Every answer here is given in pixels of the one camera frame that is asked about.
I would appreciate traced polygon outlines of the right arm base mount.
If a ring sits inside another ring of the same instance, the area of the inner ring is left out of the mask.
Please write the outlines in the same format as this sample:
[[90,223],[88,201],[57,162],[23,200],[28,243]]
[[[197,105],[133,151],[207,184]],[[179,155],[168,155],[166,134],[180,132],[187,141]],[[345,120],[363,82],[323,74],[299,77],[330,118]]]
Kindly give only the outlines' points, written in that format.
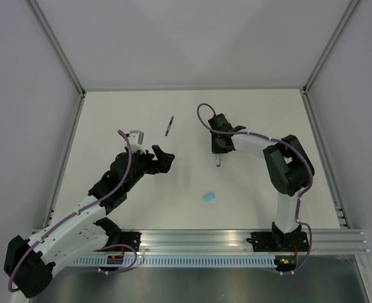
[[309,240],[307,233],[298,225],[292,232],[283,233],[273,222],[271,231],[252,232],[246,239],[252,245],[254,252],[293,253],[308,252]]

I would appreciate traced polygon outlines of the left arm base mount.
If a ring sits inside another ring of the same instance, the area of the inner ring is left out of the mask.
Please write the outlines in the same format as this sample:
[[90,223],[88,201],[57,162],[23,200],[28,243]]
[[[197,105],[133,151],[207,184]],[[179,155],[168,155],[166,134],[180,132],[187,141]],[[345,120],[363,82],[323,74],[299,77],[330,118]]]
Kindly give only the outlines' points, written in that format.
[[122,231],[116,223],[107,217],[97,220],[94,225],[101,227],[104,230],[104,234],[107,236],[107,242],[104,247],[126,244],[131,246],[136,252],[139,251],[141,232]]

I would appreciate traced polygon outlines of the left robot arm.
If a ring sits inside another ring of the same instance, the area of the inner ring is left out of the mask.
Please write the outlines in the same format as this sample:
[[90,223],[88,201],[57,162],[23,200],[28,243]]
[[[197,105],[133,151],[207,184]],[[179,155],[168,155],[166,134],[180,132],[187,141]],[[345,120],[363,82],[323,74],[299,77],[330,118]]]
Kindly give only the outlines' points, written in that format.
[[90,252],[137,253],[138,245],[125,238],[108,214],[126,200],[142,177],[168,173],[174,159],[157,145],[150,152],[128,145],[64,218],[26,239],[17,235],[9,241],[4,262],[8,290],[30,299],[43,292],[67,265]]

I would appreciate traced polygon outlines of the white marker pen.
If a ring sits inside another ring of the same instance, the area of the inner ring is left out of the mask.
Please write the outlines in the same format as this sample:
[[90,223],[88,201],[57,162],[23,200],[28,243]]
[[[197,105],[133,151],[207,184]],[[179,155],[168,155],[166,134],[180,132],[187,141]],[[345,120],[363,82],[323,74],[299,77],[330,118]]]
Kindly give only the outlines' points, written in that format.
[[216,154],[215,161],[216,161],[216,166],[220,167],[221,166],[221,160],[220,160],[220,155],[219,154]]

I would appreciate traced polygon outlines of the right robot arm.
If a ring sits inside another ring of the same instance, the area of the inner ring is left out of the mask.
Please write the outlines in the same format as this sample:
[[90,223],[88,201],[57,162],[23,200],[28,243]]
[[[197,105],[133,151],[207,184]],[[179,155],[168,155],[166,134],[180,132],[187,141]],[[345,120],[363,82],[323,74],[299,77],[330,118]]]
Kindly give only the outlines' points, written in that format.
[[315,169],[294,135],[282,139],[251,133],[244,126],[232,127],[225,115],[208,120],[212,153],[246,152],[264,159],[270,181],[278,192],[277,214],[271,235],[272,245],[284,251],[294,243],[292,232],[299,228],[297,216],[301,197],[313,183]]

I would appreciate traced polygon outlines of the purple gel pen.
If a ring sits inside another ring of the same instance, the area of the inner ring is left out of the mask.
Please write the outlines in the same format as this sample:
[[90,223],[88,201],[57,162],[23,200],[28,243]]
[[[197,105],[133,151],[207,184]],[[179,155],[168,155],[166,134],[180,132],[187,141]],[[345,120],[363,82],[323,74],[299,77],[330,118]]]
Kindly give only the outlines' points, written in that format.
[[165,136],[166,136],[166,137],[168,137],[168,135],[169,135],[169,132],[170,132],[170,130],[171,130],[171,127],[172,127],[172,123],[173,123],[173,121],[174,121],[174,116],[172,116],[172,117],[170,118],[170,121],[169,121],[169,123],[168,123],[167,129],[166,129],[166,131],[165,131]]

